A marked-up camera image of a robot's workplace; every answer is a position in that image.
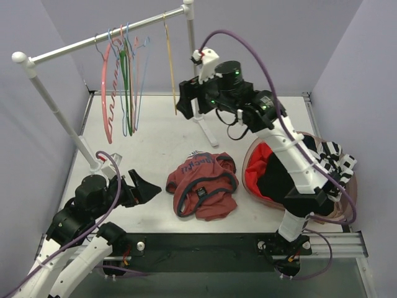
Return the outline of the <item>maroon tank top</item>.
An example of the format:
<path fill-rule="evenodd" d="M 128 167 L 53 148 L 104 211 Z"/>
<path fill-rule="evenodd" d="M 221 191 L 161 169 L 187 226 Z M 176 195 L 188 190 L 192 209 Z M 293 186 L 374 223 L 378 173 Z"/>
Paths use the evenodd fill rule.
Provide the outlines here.
<path fill-rule="evenodd" d="M 218 220 L 237 208 L 232 194 L 239 186 L 234 159 L 227 153 L 194 151 L 169 174 L 166 192 L 180 218 Z"/>

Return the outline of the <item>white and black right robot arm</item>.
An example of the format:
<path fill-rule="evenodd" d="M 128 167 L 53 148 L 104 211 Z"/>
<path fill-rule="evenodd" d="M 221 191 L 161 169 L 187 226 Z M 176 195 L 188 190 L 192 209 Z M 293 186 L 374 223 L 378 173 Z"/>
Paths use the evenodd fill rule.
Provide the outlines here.
<path fill-rule="evenodd" d="M 201 62 L 199 65 L 198 76 L 179 85 L 177 110 L 186 119 L 192 118 L 190 102 L 196 99 L 203 114 L 213 109 L 232 113 L 237 122 L 246 125 L 270 147 L 293 180 L 292 189 L 282 200 L 285 212 L 275 238 L 276 248 L 289 253 L 296 248 L 308 216 L 326 202 L 333 190 L 329 178 L 339 181 L 341 176 L 326 170 L 311 155 L 303 142 L 304 136 L 293 131 L 285 109 L 277 115 L 270 91 L 256 90 L 243 79 L 240 62 Z"/>

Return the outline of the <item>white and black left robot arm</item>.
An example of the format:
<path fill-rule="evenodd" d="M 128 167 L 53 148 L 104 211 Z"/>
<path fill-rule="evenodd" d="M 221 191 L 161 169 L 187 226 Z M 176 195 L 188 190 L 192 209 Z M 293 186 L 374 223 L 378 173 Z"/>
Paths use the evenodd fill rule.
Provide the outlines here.
<path fill-rule="evenodd" d="M 57 212 L 45 234 L 32 269 L 9 297 L 69 297 L 107 256 L 128 247 L 127 233 L 106 218 L 116 207 L 142 205 L 161 188 L 129 172 L 134 185 L 115 175 L 85 177 L 75 195 Z"/>

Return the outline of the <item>green velvet hanger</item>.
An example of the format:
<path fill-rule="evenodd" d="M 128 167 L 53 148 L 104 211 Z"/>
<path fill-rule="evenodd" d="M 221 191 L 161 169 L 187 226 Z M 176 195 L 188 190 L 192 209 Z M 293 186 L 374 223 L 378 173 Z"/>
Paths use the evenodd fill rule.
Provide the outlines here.
<path fill-rule="evenodd" d="M 134 133 L 133 128 L 133 103 L 132 103 L 132 58 L 126 38 L 122 39 L 122 50 L 120 51 L 120 62 L 122 67 L 122 79 L 125 98 L 125 123 L 129 136 Z"/>

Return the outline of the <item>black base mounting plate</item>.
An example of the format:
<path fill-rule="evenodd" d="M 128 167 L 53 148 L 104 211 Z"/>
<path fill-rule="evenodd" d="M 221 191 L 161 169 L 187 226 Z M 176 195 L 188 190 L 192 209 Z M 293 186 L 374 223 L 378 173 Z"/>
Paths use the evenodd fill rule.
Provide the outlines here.
<path fill-rule="evenodd" d="M 110 259 L 146 273 L 256 273 L 297 249 L 276 233 L 128 233 Z"/>

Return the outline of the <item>red garment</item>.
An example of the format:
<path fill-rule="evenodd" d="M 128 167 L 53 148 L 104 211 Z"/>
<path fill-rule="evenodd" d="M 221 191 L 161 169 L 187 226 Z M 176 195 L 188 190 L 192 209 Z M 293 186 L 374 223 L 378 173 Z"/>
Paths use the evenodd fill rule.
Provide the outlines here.
<path fill-rule="evenodd" d="M 272 201 L 272 199 L 261 193 L 257 183 L 265 174 L 271 154 L 272 150 L 266 143 L 256 140 L 249 147 L 243 161 L 243 186 L 248 193 L 263 201 Z"/>

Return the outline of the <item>black white striped garment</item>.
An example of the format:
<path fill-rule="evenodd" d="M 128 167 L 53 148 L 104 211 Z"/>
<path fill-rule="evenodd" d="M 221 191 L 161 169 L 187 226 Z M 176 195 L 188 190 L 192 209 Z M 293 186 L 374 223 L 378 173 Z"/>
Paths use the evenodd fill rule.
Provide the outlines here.
<path fill-rule="evenodd" d="M 304 135 L 304 144 L 318 163 L 329 173 L 337 173 L 334 178 L 345 189 L 354 175 L 357 160 L 349 154 L 344 154 L 340 144 L 335 142 L 316 141 L 311 135 Z"/>

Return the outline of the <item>white clothes rack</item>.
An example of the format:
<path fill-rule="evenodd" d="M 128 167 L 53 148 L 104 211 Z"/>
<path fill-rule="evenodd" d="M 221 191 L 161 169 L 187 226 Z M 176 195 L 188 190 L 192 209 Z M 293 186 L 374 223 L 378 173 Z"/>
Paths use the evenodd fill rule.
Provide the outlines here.
<path fill-rule="evenodd" d="M 72 126 L 69 124 L 69 122 L 66 120 L 64 115 L 62 114 L 60 108 L 57 106 L 56 102 L 53 100 L 49 92 L 47 91 L 46 87 L 43 85 L 43 83 L 40 81 L 38 78 L 37 72 L 35 70 L 36 66 L 38 64 L 41 64 L 46 61 L 50 61 L 52 59 L 58 58 L 60 56 L 70 54 L 72 52 L 75 52 L 77 50 L 86 48 L 91 45 L 95 45 L 97 49 L 97 44 L 107 41 L 109 46 L 113 46 L 113 39 L 116 37 L 122 36 L 123 34 L 125 37 L 127 37 L 127 33 L 129 31 L 137 30 L 158 22 L 164 22 L 165 20 L 179 16 L 179 15 L 185 15 L 187 19 L 187 29 L 188 29 L 188 38 L 189 38 L 189 45 L 191 51 L 195 50 L 195 37 L 194 37 L 194 1 L 183 1 L 183 4 L 180 6 L 180 8 L 173 9 L 171 11 L 166 11 L 163 12 L 162 14 L 158 14 L 156 16 L 141 20 L 139 22 L 135 22 L 132 24 L 127 24 L 125 26 L 121 26 L 118 29 L 112 29 L 109 31 L 109 33 L 105 32 L 103 34 L 96 35 L 95 37 L 91 37 L 85 40 L 82 40 L 80 42 L 73 43 L 71 45 L 53 50 L 48 53 L 44 53 L 42 55 L 36 56 L 36 57 L 28 57 L 25 53 L 23 52 L 14 52 L 12 54 L 12 61 L 14 63 L 17 63 L 20 65 L 24 71 L 24 73 L 27 75 L 28 79 L 30 82 L 33 84 L 34 88 L 38 91 L 39 95 L 41 98 L 46 102 L 47 106 L 50 108 L 51 112 L 53 115 L 56 117 L 58 122 L 61 124 L 61 126 L 64 128 L 66 133 L 71 137 L 72 141 L 76 145 L 77 149 L 81 152 L 85 160 L 88 162 L 89 167 L 90 167 L 90 172 L 91 173 L 97 173 L 99 171 L 103 171 L 103 161 L 99 157 L 95 157 L 95 154 L 91 151 L 89 148 L 89 145 L 85 138 L 83 136 L 77 135 L 75 129 L 72 128 Z M 104 127 L 105 127 L 105 134 L 107 137 L 107 140 L 110 141 L 110 144 L 112 143 L 112 134 L 111 134 L 111 128 L 112 128 L 112 118 L 110 118 L 110 122 L 108 120 L 108 115 L 107 115 L 107 106 L 106 106 L 106 83 L 105 83 L 105 77 L 106 77 L 106 70 L 107 70 L 107 59 L 106 55 L 104 56 L 104 62 L 103 62 L 103 67 L 102 67 L 102 74 L 101 78 L 103 80 L 101 81 L 101 98 L 103 99 L 102 101 L 102 115 L 104 119 Z M 210 145 L 213 148 L 216 148 L 219 146 L 218 141 L 216 140 L 215 136 L 212 134 L 211 130 L 209 129 L 207 123 L 205 122 L 203 118 L 203 114 L 199 112 L 199 103 L 198 100 L 194 100 L 194 106 L 195 106 L 195 112 L 193 116 L 193 121 L 195 123 L 198 123 L 199 126 L 201 127 L 203 133 L 207 137 Z"/>

